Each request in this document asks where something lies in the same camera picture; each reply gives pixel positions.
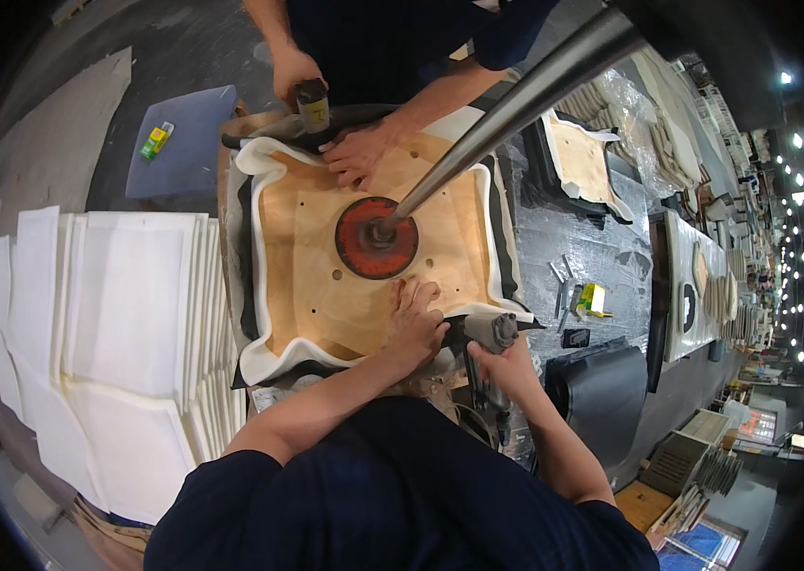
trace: factory floor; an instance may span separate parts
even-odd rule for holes
[[[553,46],[601,9],[598,0],[562,0],[545,23],[529,68]],[[271,66],[259,31],[237,0],[99,0],[71,20],[49,29],[15,76],[0,106],[0,138],[31,108],[67,80],[107,54],[133,47],[133,80],[112,120],[88,193],[88,210],[136,210],[124,196],[136,131],[145,108],[157,101],[234,84],[250,112],[276,108]],[[162,205],[181,211],[216,211],[215,200],[193,199]],[[618,487],[629,483],[639,460],[695,408],[709,404],[716,389],[737,371],[743,357],[728,354],[709,363],[706,348],[666,371],[659,392],[647,397],[633,450],[608,474]],[[0,403],[3,416],[12,416]],[[9,457],[61,505],[74,495],[69,486],[39,467],[33,433],[17,419],[0,422]]]

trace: forearm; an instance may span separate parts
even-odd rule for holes
[[[568,427],[542,386],[537,384],[525,392],[513,400],[532,431],[542,480],[573,503],[602,500],[614,505],[602,465]]]
[[[411,373],[410,359],[379,352],[265,409],[240,428],[224,455],[262,451],[284,465],[310,449],[387,387]]]
[[[431,81],[418,95],[387,115],[381,128],[396,144],[403,143],[435,120],[480,97],[506,74],[506,69],[485,69],[474,58],[456,62],[445,75]]]
[[[272,58],[286,49],[297,48],[291,35],[285,0],[243,0],[243,6],[269,44]]]

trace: red swivel base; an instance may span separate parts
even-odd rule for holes
[[[396,276],[418,253],[418,227],[412,218],[402,220],[388,240],[376,239],[375,227],[396,209],[385,197],[366,197],[342,212],[335,225],[335,247],[351,271],[367,280]]]

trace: chrome pole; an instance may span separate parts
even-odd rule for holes
[[[434,193],[477,163],[619,59],[643,45],[643,38],[614,6],[601,11],[554,49],[444,154],[411,189],[375,234],[391,236]]]

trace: blue cushion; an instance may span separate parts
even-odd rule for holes
[[[126,197],[213,195],[216,189],[218,129],[231,119],[236,105],[233,85],[169,98],[148,108],[135,140],[126,179]],[[174,134],[149,161],[139,154],[152,129],[165,121]]]

